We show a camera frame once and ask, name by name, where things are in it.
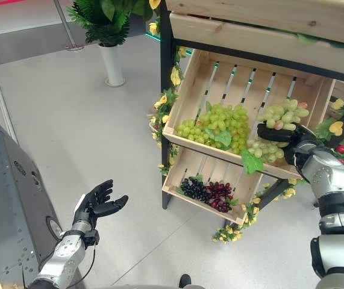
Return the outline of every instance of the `metal pole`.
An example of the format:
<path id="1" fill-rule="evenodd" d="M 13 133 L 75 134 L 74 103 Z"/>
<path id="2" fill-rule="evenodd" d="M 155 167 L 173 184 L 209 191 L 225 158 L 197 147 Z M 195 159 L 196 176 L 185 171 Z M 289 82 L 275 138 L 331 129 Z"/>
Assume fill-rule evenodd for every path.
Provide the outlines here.
<path id="1" fill-rule="evenodd" d="M 66 18 L 64 17 L 64 14 L 63 14 L 61 5 L 59 4 L 59 1 L 58 0 L 54 0 L 54 4 L 55 4 L 55 7 L 57 8 L 57 11 L 58 11 L 59 17 L 60 17 L 60 19 L 62 21 L 64 30 L 66 30 L 66 34 L 67 34 L 67 36 L 68 36 L 68 38 L 69 38 L 69 40 L 71 42 L 71 44 L 65 45 L 64 47 L 68 51 L 77 51 L 77 50 L 83 49 L 83 45 L 82 44 L 75 44 L 74 38 L 71 35 L 69 24 L 67 23 Z"/>

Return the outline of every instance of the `gray floor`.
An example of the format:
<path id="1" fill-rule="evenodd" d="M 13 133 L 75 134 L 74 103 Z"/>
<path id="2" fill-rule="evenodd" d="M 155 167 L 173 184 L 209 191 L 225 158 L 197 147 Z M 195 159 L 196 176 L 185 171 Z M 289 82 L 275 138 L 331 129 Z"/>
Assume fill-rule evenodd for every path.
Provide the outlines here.
<path id="1" fill-rule="evenodd" d="M 114 197 L 130 197 L 122 211 L 98 221 L 101 241 L 86 286 L 176 285 L 189 273 L 209 289 L 314 288 L 309 244 L 319 235 L 319 214 L 307 187 L 271 203 L 228 245 L 211 241 L 220 217 L 176 198 L 161 208 L 160 151 L 146 119 L 158 99 L 159 44 L 130 37 L 121 53 L 127 82 L 115 89 L 104 85 L 96 45 L 0 65 L 16 134 L 40 168 L 61 224 L 68 228 L 79 196 L 108 178 Z"/>
<path id="2" fill-rule="evenodd" d="M 69 23 L 69 27 L 75 43 L 84 44 L 85 30 L 72 22 Z M 145 24 L 141 17 L 132 15 L 128 36 L 144 33 Z M 0 34 L 0 64 L 60 51 L 69 43 L 62 24 Z"/>

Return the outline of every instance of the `wooden board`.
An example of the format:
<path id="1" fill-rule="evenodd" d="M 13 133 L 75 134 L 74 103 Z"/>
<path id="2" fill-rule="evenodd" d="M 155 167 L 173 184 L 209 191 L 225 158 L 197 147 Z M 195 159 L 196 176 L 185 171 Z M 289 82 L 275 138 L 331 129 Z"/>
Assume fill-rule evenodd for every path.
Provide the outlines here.
<path id="1" fill-rule="evenodd" d="M 170 14 L 170 22 L 173 35 L 178 39 L 248 51 L 344 73 L 344 49 L 335 48 L 325 41 L 303 44 L 293 34 L 174 13 Z"/>
<path id="2" fill-rule="evenodd" d="M 205 184 L 209 181 L 223 181 L 224 184 L 229 182 L 230 186 L 235 188 L 234 198 L 239 199 L 239 204 L 232 207 L 231 211 L 221 213 L 199 200 L 177 193 L 177 187 L 180 186 L 184 178 L 196 176 L 197 174 L 203 175 L 203 182 Z M 169 171 L 162 190 L 238 225 L 242 225 L 246 213 L 242 210 L 241 204 L 251 201 L 260 180 L 261 173 L 253 173 L 248 176 L 240 166 L 229 164 L 189 149 L 180 148 L 176 162 Z"/>
<path id="3" fill-rule="evenodd" d="M 167 9 L 344 43 L 344 0 L 166 0 Z"/>
<path id="4" fill-rule="evenodd" d="M 199 107 L 201 106 L 204 93 L 208 89 L 209 79 L 216 62 L 212 59 L 212 56 L 216 58 L 216 55 L 210 54 L 208 59 L 207 55 L 205 54 L 204 56 L 202 51 L 194 51 L 186 69 L 187 77 L 181 84 L 179 90 L 180 96 L 170 112 L 170 118 L 164 127 L 163 134 L 172 143 L 184 146 L 185 148 L 203 152 L 204 154 L 234 164 L 242 164 L 240 155 L 215 149 L 176 135 L 177 127 L 182 123 L 182 121 L 186 119 L 194 119 L 196 117 Z M 237 59 L 238 58 L 235 57 L 227 58 L 224 56 L 222 61 L 218 62 L 218 68 L 214 75 L 213 82 L 210 84 L 207 99 L 212 104 L 219 103 L 222 99 L 225 86 L 235 64 L 237 65 L 237 69 L 224 104 L 237 105 L 240 103 L 251 72 L 253 68 L 255 68 L 256 61 L 252 61 L 252 65 L 248 67 L 246 66 L 248 63 L 245 60 L 241 62 L 242 65 L 239 65 Z M 249 92 L 246 95 L 246 100 L 243 104 L 248 111 L 248 124 L 250 127 L 255 124 L 258 109 L 260 108 L 266 94 L 272 73 L 276 72 L 275 66 L 265 66 L 263 68 L 272 70 L 256 70 L 251 88 L 249 89 Z M 265 107 L 270 104 L 279 103 L 287 97 L 289 88 L 293 81 L 293 71 L 288 70 L 289 74 L 285 74 L 285 72 L 286 71 L 281 67 L 280 73 L 276 73 L 270 95 L 266 101 L 267 105 Z M 327 109 L 327 103 L 330 100 L 334 81 L 329 78 L 321 77 L 314 83 L 314 85 L 307 85 L 305 83 L 307 79 L 308 77 L 306 79 L 297 78 L 291 97 L 308 103 L 311 113 L 308 117 L 304 118 L 302 124 L 314 127 L 315 124 L 324 116 L 324 112 Z M 202 109 L 202 113 L 205 113 L 205 106 Z M 262 172 L 283 179 L 300 178 L 295 168 L 284 162 L 276 163 L 276 166 L 264 164 Z"/>

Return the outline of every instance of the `cable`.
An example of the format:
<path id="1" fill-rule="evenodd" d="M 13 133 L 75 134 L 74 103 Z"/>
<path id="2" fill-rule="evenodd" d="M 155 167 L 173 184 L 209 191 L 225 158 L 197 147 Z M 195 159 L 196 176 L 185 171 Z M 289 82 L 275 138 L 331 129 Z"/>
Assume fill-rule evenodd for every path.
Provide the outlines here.
<path id="1" fill-rule="evenodd" d="M 88 271 L 86 272 L 86 274 L 79 280 L 79 281 L 76 281 L 76 283 L 68 286 L 66 289 L 69 289 L 71 287 L 74 287 L 76 285 L 78 285 L 83 279 L 86 278 L 87 274 L 90 273 L 91 269 L 93 268 L 93 265 L 94 265 L 94 260 L 95 260 L 95 243 L 94 243 L 94 251 L 93 251 L 93 261 L 92 261 L 92 264 L 90 265 L 90 268 L 88 269 Z"/>

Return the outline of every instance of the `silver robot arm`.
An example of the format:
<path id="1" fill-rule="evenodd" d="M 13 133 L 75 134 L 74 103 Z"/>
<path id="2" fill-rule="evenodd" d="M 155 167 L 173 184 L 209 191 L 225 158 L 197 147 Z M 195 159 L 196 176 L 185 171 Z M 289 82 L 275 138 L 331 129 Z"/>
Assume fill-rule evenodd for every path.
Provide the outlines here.
<path id="1" fill-rule="evenodd" d="M 311 241 L 312 266 L 321 278 L 317 289 L 344 288 L 344 165 L 330 149 L 318 146 L 313 133 L 297 125 L 295 132 L 259 125 L 267 140 L 289 143 L 284 155 L 310 183 L 319 204 L 321 235 Z"/>

